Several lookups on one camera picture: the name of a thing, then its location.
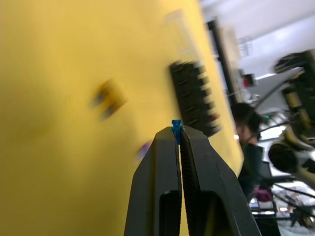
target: dark hair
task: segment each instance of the dark hair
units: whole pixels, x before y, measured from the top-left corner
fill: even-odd
[[[235,122],[246,125],[252,134],[257,134],[257,139],[259,139],[259,126],[262,122],[262,118],[254,111],[254,108],[247,103],[238,103],[232,106],[231,110]]]

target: yellow surface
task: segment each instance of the yellow surface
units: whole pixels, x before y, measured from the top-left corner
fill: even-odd
[[[221,115],[211,143],[239,172],[196,0],[2,0],[1,236],[123,235],[135,152],[179,118],[166,70],[178,55],[162,22],[180,8]],[[127,103],[102,122],[89,103],[110,78]]]

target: black shirt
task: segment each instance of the black shirt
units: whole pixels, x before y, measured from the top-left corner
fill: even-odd
[[[250,201],[255,185],[259,185],[263,148],[248,144],[244,152],[244,163],[238,181],[245,197]]]

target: blue plastic piece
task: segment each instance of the blue plastic piece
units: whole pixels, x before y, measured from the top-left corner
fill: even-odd
[[[183,129],[182,121],[180,119],[173,119],[172,124],[173,124],[173,127],[172,127],[173,133],[175,135],[177,143],[180,145],[181,144],[181,131]]]

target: person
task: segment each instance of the person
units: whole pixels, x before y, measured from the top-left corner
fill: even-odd
[[[238,181],[248,202],[259,189],[263,148],[257,145],[260,138],[261,116],[247,103],[238,103],[232,107],[236,132],[243,149],[244,162]]]

